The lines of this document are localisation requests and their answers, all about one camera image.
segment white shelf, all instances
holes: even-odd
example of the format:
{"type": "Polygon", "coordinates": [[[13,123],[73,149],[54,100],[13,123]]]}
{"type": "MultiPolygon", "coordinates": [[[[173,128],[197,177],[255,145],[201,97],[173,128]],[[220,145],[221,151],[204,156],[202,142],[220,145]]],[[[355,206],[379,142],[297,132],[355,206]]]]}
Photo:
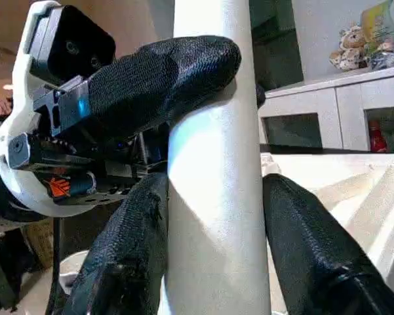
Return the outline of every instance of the white shelf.
{"type": "Polygon", "coordinates": [[[339,73],[322,79],[303,81],[268,91],[266,98],[275,98],[285,95],[317,91],[321,89],[342,87],[344,85],[358,84],[367,81],[380,80],[387,77],[394,77],[394,68],[372,71],[369,68],[353,70],[350,72],[339,73]]]}

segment white cylindrical pole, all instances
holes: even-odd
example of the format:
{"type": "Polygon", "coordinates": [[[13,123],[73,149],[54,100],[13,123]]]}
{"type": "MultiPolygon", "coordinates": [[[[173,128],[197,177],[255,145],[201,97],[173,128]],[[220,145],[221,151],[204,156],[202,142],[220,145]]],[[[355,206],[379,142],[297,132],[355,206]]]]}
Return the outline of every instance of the white cylindrical pole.
{"type": "Polygon", "coordinates": [[[175,0],[174,36],[238,44],[235,81],[169,140],[168,274],[159,314],[271,314],[248,0],[175,0]]]}

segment black cable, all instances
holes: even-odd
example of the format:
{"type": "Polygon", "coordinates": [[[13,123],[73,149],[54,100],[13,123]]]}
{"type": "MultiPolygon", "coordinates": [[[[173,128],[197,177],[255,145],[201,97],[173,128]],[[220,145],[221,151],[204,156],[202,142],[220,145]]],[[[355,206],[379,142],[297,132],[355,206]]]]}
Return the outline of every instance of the black cable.
{"type": "Polygon", "coordinates": [[[51,315],[54,312],[55,301],[57,298],[58,277],[60,276],[60,219],[53,220],[53,258],[52,258],[52,282],[50,296],[48,298],[47,310],[45,315],[51,315]]]}

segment plush toy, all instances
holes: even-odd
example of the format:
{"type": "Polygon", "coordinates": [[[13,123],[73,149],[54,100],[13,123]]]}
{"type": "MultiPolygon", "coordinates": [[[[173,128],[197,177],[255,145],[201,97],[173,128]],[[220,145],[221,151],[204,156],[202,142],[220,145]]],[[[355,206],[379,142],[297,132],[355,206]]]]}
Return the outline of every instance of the plush toy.
{"type": "Polygon", "coordinates": [[[329,56],[331,64],[343,71],[360,68],[366,45],[363,30],[360,26],[354,25],[347,31],[341,31],[340,35],[340,48],[329,56]]]}

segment screw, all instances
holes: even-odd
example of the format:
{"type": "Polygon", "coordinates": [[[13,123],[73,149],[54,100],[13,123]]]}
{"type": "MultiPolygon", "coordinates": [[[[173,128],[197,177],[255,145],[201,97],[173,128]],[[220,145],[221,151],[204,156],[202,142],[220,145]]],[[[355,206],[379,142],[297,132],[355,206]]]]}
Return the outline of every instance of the screw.
{"type": "Polygon", "coordinates": [[[14,144],[13,144],[13,150],[16,152],[16,153],[19,153],[20,151],[22,151],[22,148],[24,147],[24,143],[23,142],[21,142],[21,141],[16,141],[14,144]]]}
{"type": "Polygon", "coordinates": [[[96,57],[96,56],[92,57],[92,59],[90,60],[90,64],[92,65],[92,68],[94,68],[94,69],[100,69],[102,67],[98,57],[96,57]]]}

